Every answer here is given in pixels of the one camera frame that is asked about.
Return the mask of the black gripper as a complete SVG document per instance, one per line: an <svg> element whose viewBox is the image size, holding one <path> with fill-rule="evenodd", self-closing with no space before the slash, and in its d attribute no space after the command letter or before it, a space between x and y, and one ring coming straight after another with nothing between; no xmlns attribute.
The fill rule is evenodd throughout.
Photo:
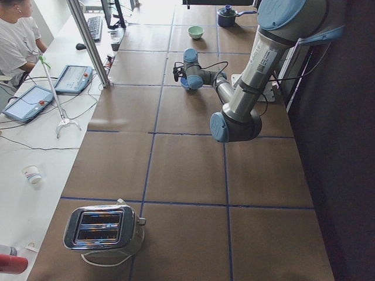
<svg viewBox="0 0 375 281"><path fill-rule="evenodd" d="M184 78L185 77L185 69L183 66L181 67L174 67L173 68L173 77L174 77L174 81L175 82L178 82L180 78Z"/></svg>

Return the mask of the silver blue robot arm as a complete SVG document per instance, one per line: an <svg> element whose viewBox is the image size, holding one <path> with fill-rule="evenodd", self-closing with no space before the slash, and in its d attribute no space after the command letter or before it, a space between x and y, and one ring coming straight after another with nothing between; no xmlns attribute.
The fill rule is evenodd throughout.
<svg viewBox="0 0 375 281"><path fill-rule="evenodd" d="M340 38L346 5L346 1L262 1L251 56L235 87L222 71L204 70L195 49L184 51L182 66L173 68L175 81L187 90L211 85L224 103L210 119L215 140L239 142L258 136L262 122L254 105L285 51L296 44L319 45Z"/></svg>

